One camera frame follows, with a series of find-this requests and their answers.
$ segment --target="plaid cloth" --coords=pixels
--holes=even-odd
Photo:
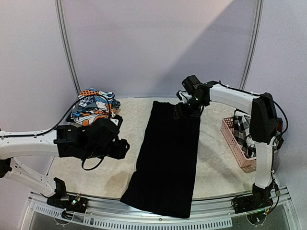
[[[255,142],[249,133],[250,115],[235,110],[234,115],[234,137],[242,146],[246,158],[256,157]]]

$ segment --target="black skirt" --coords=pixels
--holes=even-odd
[[[120,201],[162,216],[189,218],[201,120],[174,119],[174,105],[153,103],[136,171]]]

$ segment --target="pink basket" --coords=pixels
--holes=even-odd
[[[245,173],[250,173],[256,170],[256,157],[246,158],[241,146],[236,141],[233,135],[233,117],[226,117],[222,120],[221,132],[225,137],[232,153],[235,156],[238,165]]]

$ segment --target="white table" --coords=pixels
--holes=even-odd
[[[130,150],[123,160],[106,157],[92,171],[81,168],[80,159],[55,158],[49,173],[65,181],[67,190],[92,196],[120,198],[125,192],[143,141],[153,101],[178,103],[177,98],[119,99],[124,121],[120,138],[127,139]],[[238,166],[220,128],[224,117],[232,116],[234,108],[211,103],[201,116],[197,170],[193,198],[223,196],[251,190],[255,172],[244,173]],[[88,159],[85,168],[95,166],[99,159]]]

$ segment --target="gray wall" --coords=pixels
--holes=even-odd
[[[0,128],[31,131],[54,125],[76,94],[51,0],[0,1]],[[46,173],[51,157],[20,160]],[[0,229],[16,230],[30,189],[0,179]]]
[[[238,87],[256,0],[65,0],[82,89],[171,96],[195,74]]]
[[[270,92],[290,126],[277,158],[300,225],[307,229],[307,1],[265,1],[246,89]]]

